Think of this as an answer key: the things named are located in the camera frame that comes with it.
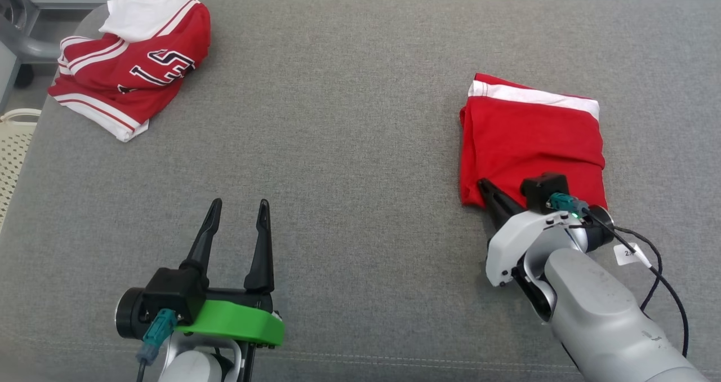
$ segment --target gray tablecloth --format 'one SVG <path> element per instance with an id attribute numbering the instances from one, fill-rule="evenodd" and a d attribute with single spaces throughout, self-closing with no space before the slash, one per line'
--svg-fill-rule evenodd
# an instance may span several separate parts
<path id="1" fill-rule="evenodd" d="M 201 1 L 211 53 L 147 133 L 120 143 L 46 102 L 0 235 L 2 356 L 133 380 L 118 298 L 180 263 L 214 197 L 208 276 L 241 287 L 265 197 L 287 332 L 254 380 L 581 380 L 520 290 L 489 286 L 488 220 L 459 201 L 458 112 L 484 72 L 600 102 L 611 213 L 656 241 L 689 358 L 721 379 L 720 4 Z M 651 286 L 593 256 L 637 298 Z M 680 346 L 669 293 L 648 312 Z"/>

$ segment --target basketball jersey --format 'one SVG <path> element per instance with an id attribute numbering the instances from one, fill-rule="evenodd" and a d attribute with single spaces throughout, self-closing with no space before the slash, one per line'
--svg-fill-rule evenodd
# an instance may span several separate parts
<path id="1" fill-rule="evenodd" d="M 102 38 L 61 41 L 60 76 L 47 92 L 125 142 L 206 58 L 211 20 L 198 0 L 110 0 L 108 11 Z"/>

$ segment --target white cable label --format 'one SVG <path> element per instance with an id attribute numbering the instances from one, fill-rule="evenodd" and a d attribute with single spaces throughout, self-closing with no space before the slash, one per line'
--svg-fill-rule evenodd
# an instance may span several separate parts
<path id="1" fill-rule="evenodd" d="M 623 244 L 618 244 L 618 246 L 613 247 L 613 251 L 616 253 L 616 262 L 618 262 L 619 265 L 631 264 L 631 262 L 640 262 L 646 265 L 647 268 L 651 268 L 651 262 L 648 258 L 646 258 L 646 255 L 643 251 L 641 251 L 638 244 L 629 244 L 631 244 L 631 247 L 633 247 L 636 252 L 633 253 L 629 251 L 629 249 Z"/>

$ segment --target perforated basket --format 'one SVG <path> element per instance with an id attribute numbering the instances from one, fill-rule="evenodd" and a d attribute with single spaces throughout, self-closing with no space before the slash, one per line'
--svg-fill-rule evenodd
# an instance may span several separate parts
<path id="1" fill-rule="evenodd" d="M 0 228 L 5 222 L 17 176 L 23 167 L 23 160 L 35 130 L 34 122 L 23 120 L 29 117 L 37 119 L 39 115 L 40 110 L 18 108 L 0 117 Z"/>

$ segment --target folded red garment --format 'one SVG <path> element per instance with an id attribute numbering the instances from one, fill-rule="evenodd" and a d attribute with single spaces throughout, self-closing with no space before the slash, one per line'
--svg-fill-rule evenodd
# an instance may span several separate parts
<path id="1" fill-rule="evenodd" d="M 102 38 L 61 41 L 60 76 L 47 92 L 129 141 L 206 58 L 211 19 L 198 0 L 110 0 L 108 10 Z"/>
<path id="2" fill-rule="evenodd" d="M 558 172 L 566 175 L 572 195 L 606 207 L 597 101 L 476 74 L 461 125 L 464 205 L 484 207 L 477 182 L 487 177 L 525 206 L 521 181 Z"/>

